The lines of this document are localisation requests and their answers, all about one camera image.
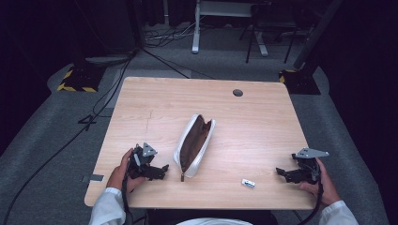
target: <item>wooden table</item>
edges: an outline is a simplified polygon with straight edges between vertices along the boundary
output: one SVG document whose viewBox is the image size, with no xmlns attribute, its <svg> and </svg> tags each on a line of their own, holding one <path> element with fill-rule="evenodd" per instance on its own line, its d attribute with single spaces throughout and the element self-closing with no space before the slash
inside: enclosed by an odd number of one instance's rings
<svg viewBox="0 0 398 225">
<path fill-rule="evenodd" d="M 233 95 L 235 89 L 242 97 Z M 194 113 L 217 121 L 198 173 L 180 182 L 173 161 Z M 282 83 L 127 78 L 118 97 L 84 202 L 92 206 L 113 168 L 136 143 L 159 153 L 151 165 L 170 165 L 164 180 L 146 181 L 131 207 L 191 209 L 312 209 L 314 199 L 275 172 L 298 168 L 291 158 L 307 143 Z M 242 179 L 255 182 L 251 189 Z"/>
</svg>

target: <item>small white object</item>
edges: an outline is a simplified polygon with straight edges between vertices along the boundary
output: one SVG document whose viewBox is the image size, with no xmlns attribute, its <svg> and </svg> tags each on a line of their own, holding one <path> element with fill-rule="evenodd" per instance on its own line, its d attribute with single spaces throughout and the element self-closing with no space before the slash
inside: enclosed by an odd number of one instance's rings
<svg viewBox="0 0 398 225">
<path fill-rule="evenodd" d="M 254 188 L 255 183 L 250 180 L 242 179 L 242 185 L 248 187 L 248 188 Z"/>
</svg>

